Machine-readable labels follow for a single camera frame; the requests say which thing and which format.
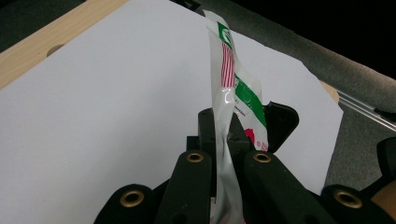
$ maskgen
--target red and white stripe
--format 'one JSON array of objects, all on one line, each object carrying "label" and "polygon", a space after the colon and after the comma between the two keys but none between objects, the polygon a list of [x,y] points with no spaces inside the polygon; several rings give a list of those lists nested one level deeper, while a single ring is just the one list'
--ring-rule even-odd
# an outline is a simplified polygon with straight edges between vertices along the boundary
[{"label": "red and white stripe", "polygon": [[221,67],[221,87],[234,88],[235,77],[233,73],[233,51],[224,43],[223,48],[223,64]]}]

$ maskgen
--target green label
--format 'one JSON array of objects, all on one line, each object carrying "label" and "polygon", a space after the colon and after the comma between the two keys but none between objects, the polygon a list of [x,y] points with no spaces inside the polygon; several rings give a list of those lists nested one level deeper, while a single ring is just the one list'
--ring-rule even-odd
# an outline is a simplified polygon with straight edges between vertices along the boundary
[{"label": "green label", "polygon": [[219,26],[219,37],[220,37],[221,41],[224,44],[226,44],[228,47],[230,47],[230,49],[232,49],[233,47],[231,47],[230,29],[228,29],[227,26],[225,26],[219,22],[218,22],[218,26]]},{"label": "green label", "polygon": [[267,123],[265,122],[265,115],[259,97],[237,75],[235,75],[235,83],[235,94],[253,111],[259,122],[266,128]]}]

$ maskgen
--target white paper sheet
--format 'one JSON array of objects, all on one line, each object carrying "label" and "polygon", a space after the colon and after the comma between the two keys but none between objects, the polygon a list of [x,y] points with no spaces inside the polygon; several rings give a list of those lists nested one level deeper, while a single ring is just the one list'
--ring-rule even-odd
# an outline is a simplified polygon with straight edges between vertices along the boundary
[{"label": "white paper sheet", "polygon": [[[276,155],[319,193],[342,110],[301,62],[233,39],[263,103],[299,113]],[[205,18],[126,3],[0,91],[1,223],[93,223],[115,190],[169,178],[210,106]]]}]

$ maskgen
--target printed plastic packaging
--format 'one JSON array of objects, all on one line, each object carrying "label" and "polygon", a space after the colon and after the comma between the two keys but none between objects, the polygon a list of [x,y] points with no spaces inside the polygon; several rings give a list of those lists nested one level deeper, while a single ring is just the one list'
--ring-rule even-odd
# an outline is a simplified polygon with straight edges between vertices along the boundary
[{"label": "printed plastic packaging", "polygon": [[233,113],[256,149],[267,150],[267,130],[262,111],[262,89],[238,61],[225,20],[204,11],[211,54],[212,108],[215,118],[217,196],[212,223],[244,223],[242,197],[227,145]]}]

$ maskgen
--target transparent plastic film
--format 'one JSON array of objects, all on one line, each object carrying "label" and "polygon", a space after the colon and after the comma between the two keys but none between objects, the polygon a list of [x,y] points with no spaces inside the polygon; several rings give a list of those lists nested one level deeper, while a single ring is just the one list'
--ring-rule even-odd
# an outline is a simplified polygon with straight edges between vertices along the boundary
[{"label": "transparent plastic film", "polygon": [[235,107],[233,49],[227,23],[205,11],[211,54],[212,109],[215,119],[217,195],[211,223],[244,223],[242,196],[227,145]]},{"label": "transparent plastic film", "polygon": [[212,223],[244,223],[242,197],[233,169],[227,138],[235,113],[255,148],[267,150],[262,88],[236,57],[227,22],[204,11],[211,54],[212,108],[216,129],[217,196]]}]

